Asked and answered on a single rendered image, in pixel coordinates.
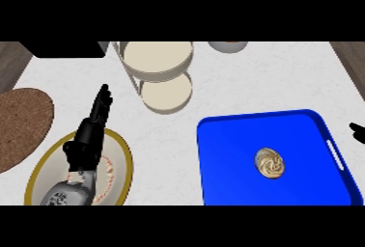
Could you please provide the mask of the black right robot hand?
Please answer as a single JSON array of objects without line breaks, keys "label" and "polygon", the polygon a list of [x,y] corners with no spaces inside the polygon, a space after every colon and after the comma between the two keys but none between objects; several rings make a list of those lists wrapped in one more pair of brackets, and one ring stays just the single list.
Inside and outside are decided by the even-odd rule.
[{"label": "black right robot hand", "polygon": [[365,127],[356,123],[350,123],[348,128],[353,131],[353,138],[365,145]]}]

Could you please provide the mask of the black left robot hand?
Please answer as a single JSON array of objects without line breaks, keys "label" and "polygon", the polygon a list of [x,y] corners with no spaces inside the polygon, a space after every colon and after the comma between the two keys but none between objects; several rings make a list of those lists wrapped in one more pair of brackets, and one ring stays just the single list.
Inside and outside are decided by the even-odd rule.
[{"label": "black left robot hand", "polygon": [[90,116],[81,121],[74,140],[62,145],[68,171],[96,171],[102,158],[103,129],[112,103],[110,91],[103,84],[99,90]]}]

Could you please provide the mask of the blue tray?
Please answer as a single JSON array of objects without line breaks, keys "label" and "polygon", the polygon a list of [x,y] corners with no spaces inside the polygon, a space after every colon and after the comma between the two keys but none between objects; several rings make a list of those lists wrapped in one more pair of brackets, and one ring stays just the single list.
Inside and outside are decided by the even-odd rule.
[{"label": "blue tray", "polygon": [[196,126],[207,206],[360,206],[363,197],[311,110],[209,117]]}]

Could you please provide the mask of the swirled frosting cupcake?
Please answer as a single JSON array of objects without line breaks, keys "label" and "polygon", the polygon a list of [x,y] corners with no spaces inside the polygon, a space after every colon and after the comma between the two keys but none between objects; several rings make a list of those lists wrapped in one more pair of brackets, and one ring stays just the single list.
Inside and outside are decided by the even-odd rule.
[{"label": "swirled frosting cupcake", "polygon": [[285,163],[279,153],[270,148],[261,148],[255,154],[255,167],[260,174],[270,179],[280,178],[285,172]]}]

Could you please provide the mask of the cream tiered basket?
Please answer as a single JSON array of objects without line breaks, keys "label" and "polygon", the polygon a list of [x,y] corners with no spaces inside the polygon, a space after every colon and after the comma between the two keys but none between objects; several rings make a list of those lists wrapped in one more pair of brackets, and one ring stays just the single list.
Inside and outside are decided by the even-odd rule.
[{"label": "cream tiered basket", "polygon": [[192,42],[113,41],[110,45],[146,108],[162,115],[178,112],[192,96]]}]

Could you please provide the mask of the gold rimmed white plate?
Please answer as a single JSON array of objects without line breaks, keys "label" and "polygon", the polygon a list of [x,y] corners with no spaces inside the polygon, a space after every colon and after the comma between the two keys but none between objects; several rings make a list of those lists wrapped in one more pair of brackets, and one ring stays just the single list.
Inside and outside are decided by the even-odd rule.
[{"label": "gold rimmed white plate", "polygon": [[[82,181],[76,172],[68,172],[62,144],[74,139],[71,132],[48,148],[34,167],[23,193],[23,204],[38,206],[50,188],[60,181]],[[127,142],[110,129],[103,131],[102,159],[97,166],[93,206],[121,206],[133,179],[133,156]]]}]

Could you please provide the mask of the brown cork placemat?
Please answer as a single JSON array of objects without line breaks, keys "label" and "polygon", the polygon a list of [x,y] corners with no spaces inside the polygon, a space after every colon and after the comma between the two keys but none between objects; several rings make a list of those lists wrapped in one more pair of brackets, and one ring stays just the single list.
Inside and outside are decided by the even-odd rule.
[{"label": "brown cork placemat", "polygon": [[20,88],[0,94],[0,174],[35,151],[53,118],[53,100],[42,91]]}]

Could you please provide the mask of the black appliance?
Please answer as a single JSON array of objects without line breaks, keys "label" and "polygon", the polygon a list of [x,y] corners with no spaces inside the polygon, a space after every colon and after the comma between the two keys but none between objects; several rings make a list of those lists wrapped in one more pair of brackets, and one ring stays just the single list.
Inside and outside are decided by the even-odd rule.
[{"label": "black appliance", "polygon": [[22,46],[37,58],[102,58],[107,41],[22,41]]}]

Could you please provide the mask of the grey bowl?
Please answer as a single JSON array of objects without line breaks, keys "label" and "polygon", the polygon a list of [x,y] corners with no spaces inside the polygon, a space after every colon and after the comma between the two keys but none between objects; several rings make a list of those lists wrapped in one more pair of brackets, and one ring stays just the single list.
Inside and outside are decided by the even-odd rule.
[{"label": "grey bowl", "polygon": [[245,41],[209,41],[209,46],[221,53],[232,54],[239,52],[245,46]]}]

